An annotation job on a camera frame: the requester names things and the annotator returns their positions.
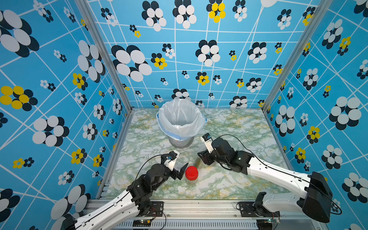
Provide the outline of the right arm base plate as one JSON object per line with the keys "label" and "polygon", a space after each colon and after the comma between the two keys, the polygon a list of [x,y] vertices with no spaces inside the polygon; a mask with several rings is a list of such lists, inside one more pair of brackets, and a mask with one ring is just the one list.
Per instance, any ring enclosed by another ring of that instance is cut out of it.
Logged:
{"label": "right arm base plate", "polygon": [[280,212],[270,212],[263,205],[256,204],[253,201],[238,202],[236,209],[240,212],[242,217],[260,217],[260,218],[278,218]]}

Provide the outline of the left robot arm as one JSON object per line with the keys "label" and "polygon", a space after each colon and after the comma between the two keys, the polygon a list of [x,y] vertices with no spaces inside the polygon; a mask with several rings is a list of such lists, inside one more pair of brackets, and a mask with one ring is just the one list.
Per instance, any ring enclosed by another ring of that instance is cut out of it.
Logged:
{"label": "left robot arm", "polygon": [[155,190],[169,178],[181,180],[188,164],[180,171],[164,164],[153,165],[136,179],[127,190],[99,209],[79,218],[68,217],[62,230],[111,230],[123,221],[146,215],[151,208],[150,198]]}

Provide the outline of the clear plastic jar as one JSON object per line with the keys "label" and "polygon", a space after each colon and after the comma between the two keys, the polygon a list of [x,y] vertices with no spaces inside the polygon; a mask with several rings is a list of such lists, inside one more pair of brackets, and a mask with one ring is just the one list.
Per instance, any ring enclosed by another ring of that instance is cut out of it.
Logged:
{"label": "clear plastic jar", "polygon": [[194,166],[199,170],[202,168],[205,164],[203,163],[201,158],[196,158]]}

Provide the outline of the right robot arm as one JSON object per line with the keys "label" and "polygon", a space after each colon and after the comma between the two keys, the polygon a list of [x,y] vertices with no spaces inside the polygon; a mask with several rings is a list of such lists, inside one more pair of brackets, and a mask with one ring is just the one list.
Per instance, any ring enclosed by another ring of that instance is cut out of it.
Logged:
{"label": "right robot arm", "polygon": [[259,159],[250,150],[234,150],[230,144],[210,134],[201,137],[206,150],[198,156],[206,165],[217,162],[222,168],[265,179],[287,189],[288,193],[260,192],[251,210],[259,217],[267,217],[281,211],[304,213],[321,223],[329,223],[333,193],[323,175],[317,172],[305,174],[284,169]]}

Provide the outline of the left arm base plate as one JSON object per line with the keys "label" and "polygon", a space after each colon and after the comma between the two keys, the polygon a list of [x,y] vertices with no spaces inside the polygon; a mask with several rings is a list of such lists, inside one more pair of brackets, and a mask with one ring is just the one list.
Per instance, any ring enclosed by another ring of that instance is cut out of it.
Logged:
{"label": "left arm base plate", "polygon": [[138,206],[139,214],[138,216],[143,217],[162,217],[162,211],[164,208],[163,201],[146,201]]}

